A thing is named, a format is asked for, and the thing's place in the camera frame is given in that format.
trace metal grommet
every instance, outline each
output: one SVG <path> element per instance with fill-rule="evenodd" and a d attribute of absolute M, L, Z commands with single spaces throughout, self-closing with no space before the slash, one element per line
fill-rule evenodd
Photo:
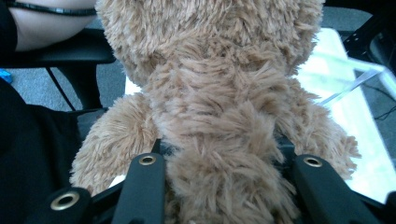
<path fill-rule="evenodd" d="M 145 156 L 145 157 L 140 158 L 139 163 L 142 165 L 151 165 L 156 160 L 157 159 L 155 159 L 155 157 L 153 157 L 153 156 Z"/>
<path fill-rule="evenodd" d="M 75 191 L 69 191 L 53 200 L 50 208 L 55 211 L 62 211 L 73 206 L 78 200 L 79 194 Z"/>
<path fill-rule="evenodd" d="M 315 159 L 313 157 L 304 158 L 304 162 L 310 166 L 313 166 L 313 167 L 321 167 L 323 165 L 323 163 L 321 161 L 319 161 L 318 159 Z"/>

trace fluffy fur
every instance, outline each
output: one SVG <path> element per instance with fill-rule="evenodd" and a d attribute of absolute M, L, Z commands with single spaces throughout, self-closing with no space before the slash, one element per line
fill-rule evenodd
<path fill-rule="evenodd" d="M 91 129 L 71 182 L 93 194 L 156 138 L 166 158 L 167 222 L 290 223 L 294 187 L 273 166 L 276 137 L 344 178 L 354 137 L 290 77 L 314 44 L 321 0 L 99 0 L 106 37 L 142 93 Z"/>

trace gray floor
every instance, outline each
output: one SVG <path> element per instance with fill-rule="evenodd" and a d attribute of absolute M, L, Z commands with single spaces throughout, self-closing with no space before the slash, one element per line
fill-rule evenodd
<path fill-rule="evenodd" d="M 369 17 L 369 14 L 356 10 L 325 8 L 322 26 L 332 27 L 336 30 L 351 31 L 356 30 Z M 100 27 L 101 25 L 99 21 L 95 21 L 91 26 Z M 81 108 L 81 103 L 71 88 L 71 85 L 59 71 L 54 70 L 55 76 L 59 79 L 61 86 L 64 87 L 64 91 L 72 104 L 77 109 Z M 14 79 L 12 86 L 21 94 L 27 103 L 44 105 L 54 110 L 70 110 L 44 69 L 8 69 L 8 72 L 12 74 Z M 125 76 L 122 73 L 120 63 L 115 62 L 113 64 L 99 65 L 97 80 L 101 92 L 102 104 L 106 107 L 112 106 L 114 100 L 121 97 L 124 92 Z M 383 90 L 377 80 L 371 80 L 368 84 Z M 374 117 L 387 113 L 395 106 L 395 102 L 380 91 L 366 87 L 364 87 L 364 90 Z M 395 159 L 396 147 L 392 128 L 396 124 L 396 114 L 390 113 L 384 120 L 377 119 L 376 123 L 389 149 L 390 156 Z"/>

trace blue object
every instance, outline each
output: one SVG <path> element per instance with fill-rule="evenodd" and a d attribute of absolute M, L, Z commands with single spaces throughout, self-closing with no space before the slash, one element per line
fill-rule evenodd
<path fill-rule="evenodd" d="M 2 78 L 3 80 L 5 80 L 8 83 L 12 82 L 11 74 L 8 71 L 1 69 L 1 68 L 0 68 L 0 78 Z"/>

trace black bracelet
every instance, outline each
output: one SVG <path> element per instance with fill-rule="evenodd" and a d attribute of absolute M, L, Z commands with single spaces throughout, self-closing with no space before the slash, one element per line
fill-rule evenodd
<path fill-rule="evenodd" d="M 28 3 L 21 3 L 21 2 L 8 2 L 6 1 L 6 5 L 8 7 L 17 7 L 17 8 L 24 8 L 32 11 L 37 12 L 44 12 L 56 15 L 63 15 L 63 16 L 94 16 L 96 15 L 96 10 L 94 8 L 87 8 L 87 9 L 66 9 L 66 8 L 59 8 L 59 7 L 42 7 L 38 5 L 28 4 Z"/>

